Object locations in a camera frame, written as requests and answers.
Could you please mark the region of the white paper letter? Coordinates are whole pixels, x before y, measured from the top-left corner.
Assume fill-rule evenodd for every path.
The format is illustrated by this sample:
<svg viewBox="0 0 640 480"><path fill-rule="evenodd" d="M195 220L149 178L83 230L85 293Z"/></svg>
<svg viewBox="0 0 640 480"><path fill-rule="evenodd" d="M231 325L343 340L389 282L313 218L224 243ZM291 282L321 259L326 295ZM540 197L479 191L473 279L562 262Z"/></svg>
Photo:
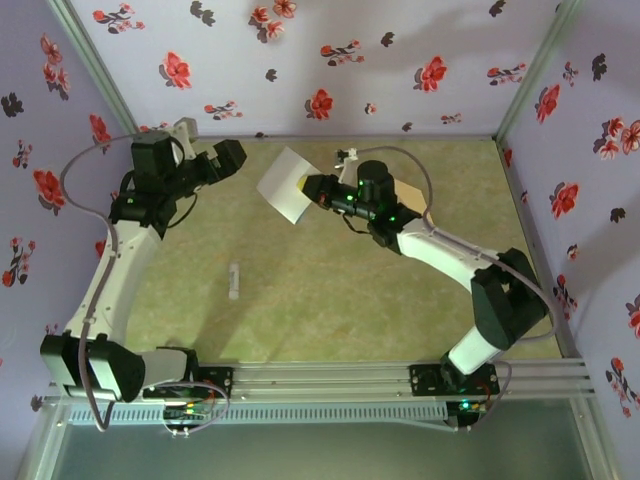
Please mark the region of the white paper letter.
<svg viewBox="0 0 640 480"><path fill-rule="evenodd" d="M257 185L262 197L291 224L296 224L312 201L302 193L301 181L320 171L285 147Z"/></svg>

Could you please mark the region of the brown paper envelope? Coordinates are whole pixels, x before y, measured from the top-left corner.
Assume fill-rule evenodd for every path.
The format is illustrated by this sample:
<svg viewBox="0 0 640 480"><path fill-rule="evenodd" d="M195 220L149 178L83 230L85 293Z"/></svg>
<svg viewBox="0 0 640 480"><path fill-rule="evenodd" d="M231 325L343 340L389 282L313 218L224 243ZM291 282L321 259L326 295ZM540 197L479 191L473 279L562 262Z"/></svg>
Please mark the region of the brown paper envelope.
<svg viewBox="0 0 640 480"><path fill-rule="evenodd" d="M427 203L422 191L400 180L394 181L394 187L399 202L422 216L427 208Z"/></svg>

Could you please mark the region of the thin aluminium frame rail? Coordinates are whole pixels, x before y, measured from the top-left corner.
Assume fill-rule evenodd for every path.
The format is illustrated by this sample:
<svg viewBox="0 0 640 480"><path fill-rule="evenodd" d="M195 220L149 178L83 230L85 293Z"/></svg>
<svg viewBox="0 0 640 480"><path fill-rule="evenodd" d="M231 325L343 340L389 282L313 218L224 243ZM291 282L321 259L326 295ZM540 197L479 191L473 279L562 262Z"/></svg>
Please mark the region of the thin aluminium frame rail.
<svg viewBox="0 0 640 480"><path fill-rule="evenodd" d="M452 141L452 142L467 142L467 141L493 141L494 136L491 134L476 134L476 135L458 135L458 134L410 134L407 132L401 135L270 135L265 136L255 135L231 135L226 134L222 136L201 135L199 140L206 143L215 143L224 139L236 139L241 142L249 143L288 143L288 142L369 142L369 141Z"/></svg>

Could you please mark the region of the aluminium frame post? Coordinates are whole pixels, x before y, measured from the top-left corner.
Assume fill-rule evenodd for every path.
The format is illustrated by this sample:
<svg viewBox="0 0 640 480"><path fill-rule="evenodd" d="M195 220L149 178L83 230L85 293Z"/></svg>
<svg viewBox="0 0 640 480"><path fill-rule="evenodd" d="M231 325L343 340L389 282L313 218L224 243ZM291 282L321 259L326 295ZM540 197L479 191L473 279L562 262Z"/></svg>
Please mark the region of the aluminium frame post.
<svg viewBox="0 0 640 480"><path fill-rule="evenodd" d="M493 140L496 144L502 144L518 121L521 112L525 109L529 97L533 94L537 82L546 72L552 57L566 30L570 27L574 17L579 12L584 0L562 0L557 5L553 22L547 30L540 47L538 48L527 73L519 87L513 101L501 121Z"/></svg>
<svg viewBox="0 0 640 480"><path fill-rule="evenodd" d="M56 17L92 80L126 133L138 131L134 116L103 62L98 50L84 27L71 0L45 0Z"/></svg>
<svg viewBox="0 0 640 480"><path fill-rule="evenodd" d="M62 402L41 407L16 480L52 480L69 415Z"/></svg>
<svg viewBox="0 0 640 480"><path fill-rule="evenodd" d="M591 479L619 480L611 442L596 402L587 397L572 397L569 401Z"/></svg>

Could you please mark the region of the aluminium side frame rail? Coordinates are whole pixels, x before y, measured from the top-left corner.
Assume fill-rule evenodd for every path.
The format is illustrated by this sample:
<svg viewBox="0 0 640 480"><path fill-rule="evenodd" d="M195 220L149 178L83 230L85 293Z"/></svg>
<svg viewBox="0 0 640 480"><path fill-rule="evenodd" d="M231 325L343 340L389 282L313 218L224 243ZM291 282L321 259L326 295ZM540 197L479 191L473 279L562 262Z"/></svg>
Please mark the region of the aluminium side frame rail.
<svg viewBox="0 0 640 480"><path fill-rule="evenodd" d="M539 285L551 301L552 325L556 327L555 340L563 357L578 358L581 354L571 332L571 319L577 313L577 301L567 290L567 277L554 274L546 258L543 240L535 224L535 215L529 191L518 179L511 158L512 149L496 142L507 182L515 202L516 212L525 237L533 269Z"/></svg>

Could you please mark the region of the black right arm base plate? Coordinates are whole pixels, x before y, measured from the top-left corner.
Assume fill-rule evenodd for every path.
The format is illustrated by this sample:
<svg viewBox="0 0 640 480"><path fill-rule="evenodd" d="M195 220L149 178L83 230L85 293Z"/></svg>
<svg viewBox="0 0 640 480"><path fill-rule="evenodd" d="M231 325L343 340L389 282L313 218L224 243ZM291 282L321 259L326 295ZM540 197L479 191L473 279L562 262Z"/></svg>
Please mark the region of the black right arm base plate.
<svg viewBox="0 0 640 480"><path fill-rule="evenodd" d="M413 396L493 396L500 392L496 369L482 365L470 375L460 374L450 365L414 364L408 367Z"/></svg>

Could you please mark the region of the wide aluminium mounting rail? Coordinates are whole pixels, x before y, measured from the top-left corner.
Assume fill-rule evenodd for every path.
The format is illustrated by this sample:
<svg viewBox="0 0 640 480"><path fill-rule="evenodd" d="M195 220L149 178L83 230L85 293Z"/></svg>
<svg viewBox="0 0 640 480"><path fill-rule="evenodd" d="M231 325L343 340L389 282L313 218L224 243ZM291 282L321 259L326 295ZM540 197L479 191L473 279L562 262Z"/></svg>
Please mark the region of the wide aluminium mounting rail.
<svg viewBox="0 0 640 480"><path fill-rule="evenodd" d="M391 363L271 363L202 365L234 369L231 394L220 391L232 403L347 403L383 401L450 401L503 399L556 399L590 396L594 389L584 363L577 359L515 361L507 366L493 365L500 392L493 396L413 396L408 367L414 364ZM179 370L185 379L197 369L194 365ZM165 371L154 379L144 379L137 370L126 374L124 386L97 384L98 401L149 402L183 405L184 400L144 400L142 393L154 387L171 387Z"/></svg>

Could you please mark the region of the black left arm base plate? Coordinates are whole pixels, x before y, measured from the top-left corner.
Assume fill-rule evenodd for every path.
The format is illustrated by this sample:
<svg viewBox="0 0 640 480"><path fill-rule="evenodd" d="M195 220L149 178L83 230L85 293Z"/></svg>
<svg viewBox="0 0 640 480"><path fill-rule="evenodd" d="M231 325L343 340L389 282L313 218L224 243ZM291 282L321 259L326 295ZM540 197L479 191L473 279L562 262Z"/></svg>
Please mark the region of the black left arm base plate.
<svg viewBox="0 0 640 480"><path fill-rule="evenodd" d="M234 383L234 369L227 366L199 366L190 372L184 382L206 383L214 385L223 390L227 396L231 394ZM204 401L222 399L223 396L218 391L213 391L201 386L198 387L154 387L143 391L144 400L184 400L184 401Z"/></svg>

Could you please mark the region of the aluminium lower frame post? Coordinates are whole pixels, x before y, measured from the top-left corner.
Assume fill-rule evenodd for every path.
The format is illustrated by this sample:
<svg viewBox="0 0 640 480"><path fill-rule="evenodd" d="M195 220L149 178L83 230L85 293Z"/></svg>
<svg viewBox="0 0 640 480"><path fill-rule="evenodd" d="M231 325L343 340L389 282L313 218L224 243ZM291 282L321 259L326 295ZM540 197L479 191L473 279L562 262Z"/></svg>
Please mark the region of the aluminium lower frame post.
<svg viewBox="0 0 640 480"><path fill-rule="evenodd" d="M41 407L16 480L52 480L69 415L62 402Z"/></svg>
<svg viewBox="0 0 640 480"><path fill-rule="evenodd" d="M611 442L596 402L587 397L572 397L569 401L591 479L619 480Z"/></svg>

